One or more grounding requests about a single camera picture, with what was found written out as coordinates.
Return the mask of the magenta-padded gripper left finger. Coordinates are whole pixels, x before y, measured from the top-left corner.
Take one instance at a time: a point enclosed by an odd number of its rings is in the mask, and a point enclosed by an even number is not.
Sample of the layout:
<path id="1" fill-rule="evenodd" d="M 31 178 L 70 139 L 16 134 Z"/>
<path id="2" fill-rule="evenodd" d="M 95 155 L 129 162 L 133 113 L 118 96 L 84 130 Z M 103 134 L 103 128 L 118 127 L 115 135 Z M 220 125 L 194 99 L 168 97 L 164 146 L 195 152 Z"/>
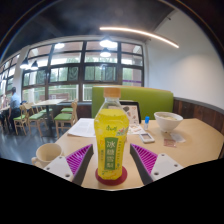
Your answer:
<path id="1" fill-rule="evenodd" d="M 68 156 L 58 156 L 44 170 L 76 185 L 81 185 L 93 154 L 93 145 L 90 144 Z"/>

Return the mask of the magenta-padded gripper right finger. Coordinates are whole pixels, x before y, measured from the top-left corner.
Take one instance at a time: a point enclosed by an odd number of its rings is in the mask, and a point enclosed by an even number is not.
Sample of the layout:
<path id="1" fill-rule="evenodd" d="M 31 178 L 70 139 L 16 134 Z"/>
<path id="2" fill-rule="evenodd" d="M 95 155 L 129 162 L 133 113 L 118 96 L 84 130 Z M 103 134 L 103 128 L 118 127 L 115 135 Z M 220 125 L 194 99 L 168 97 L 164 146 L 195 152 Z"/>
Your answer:
<path id="1" fill-rule="evenodd" d="M 155 154 L 135 144 L 130 145 L 130 154 L 144 185 L 182 169 L 182 166 L 167 154 Z"/>

